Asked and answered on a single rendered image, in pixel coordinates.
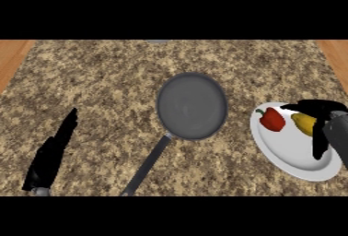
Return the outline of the red bell pepper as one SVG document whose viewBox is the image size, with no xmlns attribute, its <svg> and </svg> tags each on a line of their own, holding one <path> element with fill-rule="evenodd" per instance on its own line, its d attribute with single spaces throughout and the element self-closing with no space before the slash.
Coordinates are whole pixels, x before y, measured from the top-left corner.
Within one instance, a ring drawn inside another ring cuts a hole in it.
<svg viewBox="0 0 348 236">
<path fill-rule="evenodd" d="M 265 111 L 262 109 L 256 110 L 262 114 L 260 123 L 272 132 L 281 132 L 287 126 L 287 119 L 282 114 L 269 107 Z"/>
</svg>

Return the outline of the grey frying pan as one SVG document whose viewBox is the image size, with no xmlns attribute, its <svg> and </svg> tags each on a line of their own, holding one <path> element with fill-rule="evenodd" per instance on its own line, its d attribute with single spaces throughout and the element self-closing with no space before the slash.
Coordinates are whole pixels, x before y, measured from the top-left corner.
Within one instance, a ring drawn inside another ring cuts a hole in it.
<svg viewBox="0 0 348 236">
<path fill-rule="evenodd" d="M 167 133 L 132 177 L 122 196 L 133 196 L 172 138 L 209 138 L 225 125 L 229 116 L 223 88 L 212 77 L 197 72 L 181 73 L 164 83 L 155 108 Z"/>
</svg>

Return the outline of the yellow lemon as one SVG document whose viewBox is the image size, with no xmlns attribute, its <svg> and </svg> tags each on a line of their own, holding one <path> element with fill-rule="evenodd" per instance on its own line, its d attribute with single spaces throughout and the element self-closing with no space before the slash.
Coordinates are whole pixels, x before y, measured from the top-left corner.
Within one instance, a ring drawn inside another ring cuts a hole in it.
<svg viewBox="0 0 348 236">
<path fill-rule="evenodd" d="M 291 119 L 300 129 L 300 131 L 307 135 L 313 136 L 313 126 L 318 122 L 318 119 L 312 116 L 309 116 L 304 113 L 294 113 L 291 115 Z"/>
</svg>

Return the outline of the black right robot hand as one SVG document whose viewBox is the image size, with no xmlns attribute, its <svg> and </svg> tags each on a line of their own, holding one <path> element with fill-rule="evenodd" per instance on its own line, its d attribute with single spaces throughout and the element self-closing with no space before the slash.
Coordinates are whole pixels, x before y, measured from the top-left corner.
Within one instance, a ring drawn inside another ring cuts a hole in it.
<svg viewBox="0 0 348 236">
<path fill-rule="evenodd" d="M 325 122 L 331 120 L 331 112 L 348 112 L 348 107 L 332 100 L 300 100 L 297 104 L 284 105 L 282 109 L 301 112 L 318 119 L 313 125 L 313 157 L 321 160 L 329 147 L 329 141 L 322 130 Z"/>
</svg>

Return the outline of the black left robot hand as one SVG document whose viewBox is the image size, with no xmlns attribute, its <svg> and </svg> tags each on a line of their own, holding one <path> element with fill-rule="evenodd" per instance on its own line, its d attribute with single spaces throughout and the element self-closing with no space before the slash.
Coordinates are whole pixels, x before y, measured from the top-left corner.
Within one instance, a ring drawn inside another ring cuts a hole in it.
<svg viewBox="0 0 348 236">
<path fill-rule="evenodd" d="M 36 187 L 51 189 L 55 182 L 64 151 L 71 140 L 71 135 L 79 126 L 79 109 L 74 108 L 68 113 L 61 128 L 55 136 L 51 136 L 38 150 L 35 160 L 32 161 L 27 178 L 23 189 L 30 191 Z"/>
</svg>

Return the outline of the white plate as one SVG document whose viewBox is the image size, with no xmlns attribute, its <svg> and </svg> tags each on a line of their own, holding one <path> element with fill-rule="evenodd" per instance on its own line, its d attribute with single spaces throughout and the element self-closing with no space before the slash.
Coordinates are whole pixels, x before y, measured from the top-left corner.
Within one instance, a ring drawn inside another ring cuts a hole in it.
<svg viewBox="0 0 348 236">
<path fill-rule="evenodd" d="M 340 173 L 341 158 L 331 147 L 322 155 L 322 159 L 313 158 L 313 138 L 299 129 L 291 115 L 294 111 L 284 110 L 284 102 L 268 102 L 256 107 L 251 115 L 251 130 L 256 144 L 275 166 L 294 177 L 312 181 L 324 182 L 331 180 Z M 284 116 L 287 125 L 281 132 L 273 132 L 260 123 L 265 111 L 273 108 Z"/>
</svg>

